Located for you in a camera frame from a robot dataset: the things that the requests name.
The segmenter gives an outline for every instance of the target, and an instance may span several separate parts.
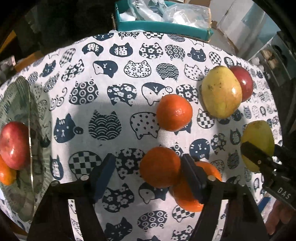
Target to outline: navy blue cat print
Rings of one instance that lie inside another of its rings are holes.
[[[83,134],[83,129],[75,125],[71,115],[68,113],[65,119],[57,118],[54,126],[54,139],[57,143],[70,141],[75,134]]]
[[[132,106],[135,103],[137,89],[131,84],[118,84],[108,86],[107,95],[111,100],[112,105],[118,102],[127,103]]]
[[[75,52],[76,52],[76,49],[75,49],[75,48],[67,49],[67,50],[63,53],[63,55],[62,55],[62,57],[61,57],[61,59],[60,59],[60,61],[59,61],[59,65],[60,65],[61,67],[63,67],[66,63],[71,62],[72,57],[73,57],[73,55],[75,54]]]
[[[198,109],[197,123],[203,129],[209,129],[215,125],[215,120],[209,115],[207,111]]]
[[[185,58],[184,49],[182,49],[181,47],[176,46],[176,45],[170,44],[170,45],[165,46],[165,52],[170,57],[170,59],[179,58],[180,60],[183,61]]]
[[[109,50],[110,54],[117,56],[117,57],[128,57],[133,54],[133,49],[126,43],[125,45],[117,45],[113,44],[113,46]]]
[[[136,148],[127,148],[116,153],[116,169],[119,177],[124,180],[127,175],[136,174],[140,176],[139,164],[145,153]]]
[[[235,131],[230,130],[230,142],[232,145],[237,145],[240,143],[241,134],[238,129]]]
[[[220,172],[220,174],[222,175],[225,168],[224,162],[222,160],[215,160],[215,161],[212,161],[211,164],[215,166],[217,170]]]
[[[28,82],[29,82],[29,85],[33,85],[36,83],[38,79],[38,73],[36,71],[34,71],[33,73],[31,73],[28,77]]]
[[[212,62],[212,64],[218,64],[218,65],[221,65],[221,57],[220,55],[218,55],[217,53],[215,52],[209,52],[209,58]]]
[[[118,190],[106,188],[102,198],[102,206],[108,212],[117,213],[121,208],[129,207],[129,204],[133,203],[134,200],[135,196],[133,192],[128,185],[124,183]]]
[[[255,178],[253,183],[254,191],[256,192],[257,189],[259,189],[259,178]]]
[[[187,131],[188,133],[191,133],[191,126],[192,126],[192,121],[190,121],[190,122],[188,123],[188,125],[184,126],[181,130],[179,130],[179,131],[175,131],[174,133],[175,133],[175,135],[178,135],[178,133],[179,133],[180,131]]]
[[[197,67],[197,65],[194,65],[193,67],[191,67],[185,64],[184,74],[186,75],[187,78],[195,81],[201,81],[204,78],[202,71]]]
[[[112,38],[113,36],[114,36],[114,33],[98,34],[98,35],[94,35],[93,38],[95,38],[98,41],[104,41],[104,40]]]
[[[197,139],[191,143],[189,153],[199,160],[203,158],[208,160],[210,157],[210,144],[206,139]]]
[[[170,147],[179,157],[183,155],[183,150],[179,146],[178,142],[175,143],[175,146]]]
[[[57,155],[56,159],[53,159],[51,156],[50,157],[50,172],[53,176],[54,179],[61,180],[64,176],[64,169],[63,166],[59,160],[59,155]]]
[[[192,232],[193,228],[190,225],[188,225],[187,228],[182,230],[181,232],[174,230],[171,240],[188,241],[190,239]]]
[[[44,84],[43,91],[45,93],[50,91],[56,85],[58,78],[59,72],[57,72],[56,75],[49,77],[49,79]]]
[[[163,38],[163,33],[153,33],[153,32],[143,32],[143,34],[146,36],[146,38],[158,38],[162,39]]]
[[[191,48],[191,51],[187,54],[187,56],[198,62],[205,62],[207,59],[202,49],[195,50],[194,48]]]
[[[178,223],[180,223],[184,218],[187,217],[194,217],[195,213],[186,211],[185,209],[181,208],[179,205],[175,206],[172,210],[172,216]]]
[[[70,171],[77,179],[89,175],[94,167],[102,164],[102,159],[91,151],[78,151],[68,160]]]
[[[160,58],[163,56],[163,49],[158,43],[154,43],[153,45],[142,44],[139,55],[149,59]]]
[[[119,32],[118,36],[121,39],[123,39],[124,37],[133,37],[134,39],[136,39],[139,34],[139,32]]]
[[[162,63],[156,66],[156,72],[164,80],[166,78],[172,78],[177,81],[179,76],[179,70],[172,64]]]
[[[145,232],[154,227],[163,228],[168,219],[168,214],[165,211],[157,210],[150,213],[145,213],[138,218],[137,224]]]
[[[233,153],[228,153],[227,166],[230,170],[237,168],[239,165],[239,154],[237,150]]]
[[[69,95],[71,104],[88,104],[93,102],[99,96],[99,90],[94,80],[78,83],[75,82],[74,88]]]
[[[43,71],[39,75],[39,77],[46,77],[46,76],[50,75],[53,72],[55,66],[56,66],[56,61],[55,60],[50,64],[46,63],[44,68],[43,68]]]
[[[161,98],[167,94],[173,92],[173,89],[169,86],[165,87],[162,84],[149,82],[142,86],[142,95],[147,100],[149,106],[159,102]]]
[[[104,50],[103,46],[98,45],[94,42],[88,43],[82,48],[82,52],[84,54],[87,54],[88,52],[93,52],[96,54],[97,57],[103,52],[103,50]]]
[[[174,40],[176,42],[184,42],[185,38],[182,36],[178,36],[178,35],[173,35],[173,34],[167,34],[167,36],[171,39]]]
[[[144,182],[139,187],[139,196],[143,199],[143,202],[148,204],[151,200],[161,199],[165,201],[165,196],[168,192],[168,188],[155,188],[150,184]]]
[[[108,241],[120,241],[132,230],[133,226],[123,217],[119,224],[106,223],[104,234]]]
[[[121,133],[121,123],[115,113],[101,115],[97,110],[89,121],[89,134],[97,140],[113,140]]]
[[[151,238],[151,239],[140,239],[140,238],[137,238],[137,241],[160,241],[155,235]]]
[[[226,145],[225,135],[223,133],[215,134],[214,138],[211,139],[211,147],[217,155],[219,151],[224,150],[224,146]]]
[[[110,78],[113,78],[114,74],[118,70],[118,65],[111,60],[95,61],[93,63],[95,74],[106,74]]]
[[[221,125],[227,125],[230,122],[230,117],[226,118],[226,119],[217,119],[217,121],[221,124]]]
[[[234,121],[240,121],[244,115],[237,109],[231,117],[233,118]]]
[[[180,85],[176,88],[176,94],[184,97],[189,102],[198,104],[197,89],[193,85]]]
[[[69,65],[69,67],[65,70],[65,73],[62,75],[62,81],[69,81],[73,79],[76,75],[81,74],[84,71],[84,64],[82,59],[78,61],[74,66]]]
[[[146,60],[140,63],[135,63],[130,60],[123,71],[127,76],[134,78],[144,78],[151,75],[151,67]]]
[[[130,125],[138,140],[145,135],[157,138],[160,129],[156,114],[152,112],[138,112],[131,116]]]
[[[231,66],[234,66],[234,62],[231,58],[229,57],[225,57],[224,58],[224,63],[226,64],[226,66],[229,68]]]
[[[252,113],[251,113],[250,108],[248,106],[247,107],[244,106],[244,116],[247,119],[252,118]]]

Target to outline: orange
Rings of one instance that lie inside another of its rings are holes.
[[[154,147],[140,162],[142,178],[155,188],[167,188],[181,177],[181,160],[170,148]]]
[[[4,185],[11,185],[17,178],[17,172],[11,169],[0,156],[0,182]]]
[[[197,166],[202,167],[206,174],[215,176],[222,181],[221,175],[217,168],[205,161],[197,161]],[[201,212],[203,204],[200,204],[193,196],[188,182],[184,175],[182,175],[180,182],[172,187],[172,195],[176,203],[183,209],[189,212]]]
[[[156,118],[159,126],[166,131],[179,131],[191,121],[192,106],[182,96],[165,95],[159,101]]]

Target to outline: table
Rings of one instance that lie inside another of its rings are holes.
[[[217,65],[241,65],[253,78],[253,95],[225,120],[209,116],[200,94],[202,79]],[[107,153],[115,154],[116,170],[95,205],[109,240],[188,240],[193,231],[200,213],[183,210],[167,188],[153,188],[139,176],[141,158],[155,146],[208,161],[223,181],[246,184],[257,202],[263,197],[263,177],[245,168],[240,138],[249,122],[265,120],[275,143],[281,144],[281,127],[262,72],[245,60],[175,35],[113,32],[60,48],[19,74],[38,103],[43,147],[50,153],[47,179],[76,180],[100,165]],[[177,132],[159,129],[155,118],[157,103],[170,93],[185,97],[193,107],[192,121]],[[22,222],[3,196],[1,200],[1,209],[28,231],[30,222]],[[214,240],[220,240],[225,207],[223,202]],[[74,236],[83,240],[71,200],[69,210]]]

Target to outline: plastic bag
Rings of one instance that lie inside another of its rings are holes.
[[[194,28],[209,29],[211,27],[211,10],[204,6],[176,3],[165,9],[163,20]]]
[[[164,0],[128,0],[128,5],[137,20],[163,22],[167,8]]]

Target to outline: wave pattern cat print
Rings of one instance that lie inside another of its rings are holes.
[[[110,115],[101,115],[97,110],[89,122],[89,133],[97,140],[112,140],[119,136],[121,132],[121,123],[115,113]]]

